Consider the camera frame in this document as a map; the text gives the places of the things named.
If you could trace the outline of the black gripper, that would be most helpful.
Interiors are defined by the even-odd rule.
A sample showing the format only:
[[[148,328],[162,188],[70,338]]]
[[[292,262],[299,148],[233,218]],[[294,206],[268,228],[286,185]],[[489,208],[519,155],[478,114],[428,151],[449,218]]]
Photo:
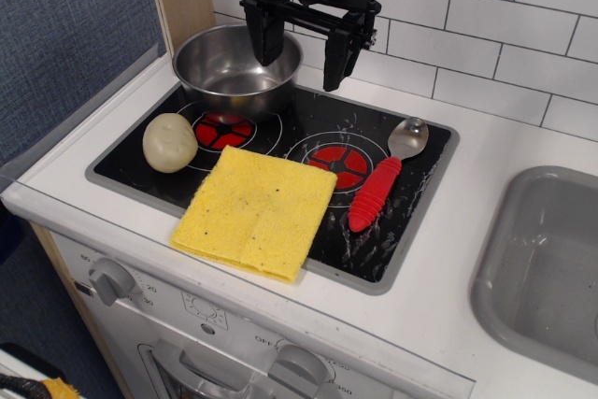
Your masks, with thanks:
[[[351,75],[361,49],[375,43],[374,21],[381,10],[376,0],[241,0],[256,60],[273,63],[284,47],[284,24],[289,22],[327,36],[323,89],[332,92]],[[340,20],[312,7],[322,5],[343,10]]]

